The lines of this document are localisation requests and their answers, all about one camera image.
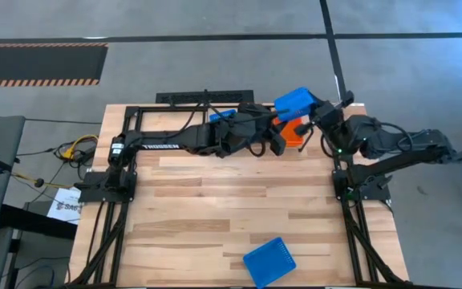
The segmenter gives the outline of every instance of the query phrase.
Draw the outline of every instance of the blue object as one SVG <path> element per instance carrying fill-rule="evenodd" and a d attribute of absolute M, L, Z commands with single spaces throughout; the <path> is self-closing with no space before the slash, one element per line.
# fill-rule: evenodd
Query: blue object
<path fill-rule="evenodd" d="M 245 255 L 244 264 L 258 289 L 281 278 L 297 266 L 281 237 Z"/>
<path fill-rule="evenodd" d="M 237 113 L 234 109 L 229 109 L 228 111 L 225 111 L 225 112 L 221 112 L 221 114 L 223 116 L 234 116 L 234 114 Z M 212 114 L 211 116 L 209 116 L 209 121 L 215 121 L 215 120 L 219 120 L 221 118 L 221 116 L 217 115 L 216 113 L 215 114 Z"/>
<path fill-rule="evenodd" d="M 276 111 L 288 110 L 278 115 L 280 121 L 290 121 L 310 114 L 311 104 L 317 100 L 307 88 L 297 88 L 274 101 Z"/>

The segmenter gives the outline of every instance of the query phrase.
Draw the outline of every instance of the wooden tabletop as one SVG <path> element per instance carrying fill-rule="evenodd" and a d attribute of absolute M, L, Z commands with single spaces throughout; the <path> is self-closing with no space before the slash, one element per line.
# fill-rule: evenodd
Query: wooden tabletop
<path fill-rule="evenodd" d="M 108 105 L 95 152 L 95 171 L 107 168 L 111 138 L 122 129 L 127 105 Z M 366 114 L 353 104 L 346 115 Z M 189 112 L 145 113 L 144 131 L 177 130 Z M 192 124 L 200 123 L 194 117 Z M 117 285 L 120 287 L 253 286 L 244 254 L 282 237 L 297 268 L 272 286 L 352 285 L 342 210 L 334 198 L 334 168 L 315 130 L 305 151 L 247 150 L 231 157 L 198 157 L 180 150 L 138 153 L 138 185 L 130 205 Z M 355 162 L 368 163 L 361 156 Z M 371 241 L 384 261 L 407 279 L 395 223 L 379 201 L 364 201 Z M 83 207 L 71 255 L 75 278 L 85 266 L 99 204 Z M 92 254 L 103 230 L 101 214 Z M 368 279 L 363 249 L 363 277 Z M 113 247 L 105 262 L 108 280 Z"/>

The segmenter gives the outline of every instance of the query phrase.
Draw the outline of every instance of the gray floor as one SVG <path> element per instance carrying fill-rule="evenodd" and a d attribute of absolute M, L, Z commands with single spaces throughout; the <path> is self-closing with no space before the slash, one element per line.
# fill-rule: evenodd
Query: gray floor
<path fill-rule="evenodd" d="M 335 33 L 462 31 L 461 0 L 328 3 Z M 316 0 L 0 0 L 0 38 L 323 31 Z M 337 44 L 347 89 L 369 114 L 408 130 L 441 129 L 462 149 L 462 39 Z M 254 89 L 258 101 L 271 101 L 299 86 L 337 99 L 326 41 L 114 43 L 99 86 L 0 88 L 0 116 L 98 121 L 106 104 L 150 103 L 156 92 Z M 98 130 L 27 122 L 20 152 Z M 53 156 L 36 156 L 18 169 L 47 179 L 58 167 Z M 65 168 L 57 181 L 76 179 Z M 391 192 L 411 280 L 462 287 L 462 165 L 397 172 Z M 12 182 L 6 203 L 22 206 L 36 195 Z"/>

